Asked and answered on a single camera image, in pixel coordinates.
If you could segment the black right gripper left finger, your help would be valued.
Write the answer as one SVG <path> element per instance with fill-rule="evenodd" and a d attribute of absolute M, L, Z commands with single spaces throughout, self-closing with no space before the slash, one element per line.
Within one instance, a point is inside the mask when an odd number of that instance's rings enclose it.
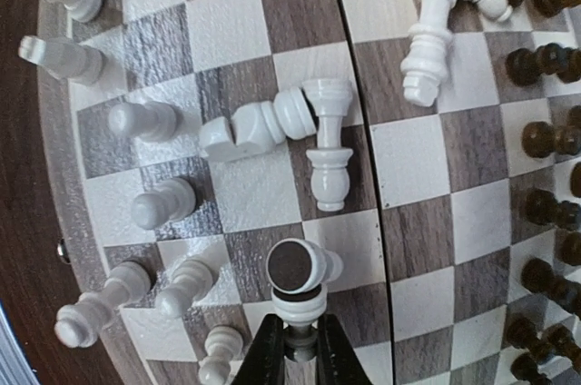
<path fill-rule="evenodd" d="M 284 324 L 267 314 L 235 376 L 235 385 L 283 385 L 285 383 Z"/>

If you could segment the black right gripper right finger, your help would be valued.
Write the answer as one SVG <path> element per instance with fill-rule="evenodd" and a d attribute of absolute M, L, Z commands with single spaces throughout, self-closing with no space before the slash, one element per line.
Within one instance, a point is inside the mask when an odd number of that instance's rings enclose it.
<path fill-rule="evenodd" d="M 370 384 L 368 375 L 334 314 L 325 313 L 319 317 L 317 338 L 317 384 Z"/>

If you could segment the white pawn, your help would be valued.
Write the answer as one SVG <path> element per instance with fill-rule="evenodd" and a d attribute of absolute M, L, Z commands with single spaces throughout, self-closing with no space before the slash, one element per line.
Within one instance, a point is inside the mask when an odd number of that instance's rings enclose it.
<path fill-rule="evenodd" d="M 207 356 L 199 362 L 199 381 L 203 385 L 226 384 L 231 373 L 231 362 L 243 348 L 243 337 L 230 326 L 216 326 L 210 330 L 204 349 Z"/>
<path fill-rule="evenodd" d="M 283 337 L 289 360 L 307 362 L 315 357 L 318 336 L 314 323 L 327 310 L 327 296 L 328 289 L 322 284 L 300 294 L 271 289 L 275 313 L 287 324 Z"/>
<path fill-rule="evenodd" d="M 211 267 L 198 257 L 190 257 L 177 267 L 170 283 L 156 296 L 155 309 L 167 318 L 180 318 L 207 296 L 215 282 Z"/>
<path fill-rule="evenodd" d="M 170 178 L 137 195 L 131 205 L 131 216 L 137 226 L 150 231 L 189 216 L 196 203 L 195 191 L 187 181 Z"/>

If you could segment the white king chess piece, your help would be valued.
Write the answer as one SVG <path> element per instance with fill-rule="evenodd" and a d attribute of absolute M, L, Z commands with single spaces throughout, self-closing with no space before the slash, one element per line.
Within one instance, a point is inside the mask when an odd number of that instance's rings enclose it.
<path fill-rule="evenodd" d="M 56 314 L 54 332 L 68 348 L 88 348 L 96 343 L 103 329 L 113 321 L 117 310 L 141 300 L 153 283 L 138 262 L 121 262 L 114 267 L 99 291 L 82 293 L 74 304 Z"/>

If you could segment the wooden chess board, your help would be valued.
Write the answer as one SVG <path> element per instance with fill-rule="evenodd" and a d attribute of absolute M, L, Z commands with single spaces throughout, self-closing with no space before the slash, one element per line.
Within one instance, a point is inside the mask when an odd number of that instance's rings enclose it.
<path fill-rule="evenodd" d="M 275 311 L 270 248 L 335 251 L 327 287 L 376 384 L 511 384 L 516 314 L 576 316 L 519 282 L 564 233 L 522 217 L 531 188 L 567 200 L 575 160 L 527 157 L 522 128 L 561 124 L 579 84 L 514 86 L 519 47 L 580 44 L 580 12 L 522 5 L 503 24 L 459 4 L 447 81 L 403 94 L 417 0 L 103 0 L 90 23 L 39 5 L 39 34 L 102 52 L 92 85 L 39 73 L 54 200 L 83 291 L 137 261 L 154 285 L 101 339 L 126 384 L 195 384 L 210 330 L 245 341 Z"/>

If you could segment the pile of white chess pieces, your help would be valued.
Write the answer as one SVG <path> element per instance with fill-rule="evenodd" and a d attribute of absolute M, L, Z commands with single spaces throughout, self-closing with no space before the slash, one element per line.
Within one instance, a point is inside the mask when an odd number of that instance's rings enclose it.
<path fill-rule="evenodd" d="M 185 7 L 212 222 L 241 302 L 270 298 L 266 254 L 287 236 L 336 247 L 333 291 L 507 299 L 507 163 L 475 8 L 450 16 L 450 77 L 421 108 L 399 71 L 416 0 Z"/>

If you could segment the black chess pieces rows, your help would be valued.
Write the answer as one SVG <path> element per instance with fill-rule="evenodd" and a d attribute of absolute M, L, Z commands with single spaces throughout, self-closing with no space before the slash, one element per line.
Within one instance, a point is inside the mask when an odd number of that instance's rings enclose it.
<path fill-rule="evenodd" d="M 551 31 L 580 0 L 508 0 L 533 31 L 498 40 L 512 221 L 505 340 L 515 380 L 545 384 L 580 368 L 580 46 Z"/>

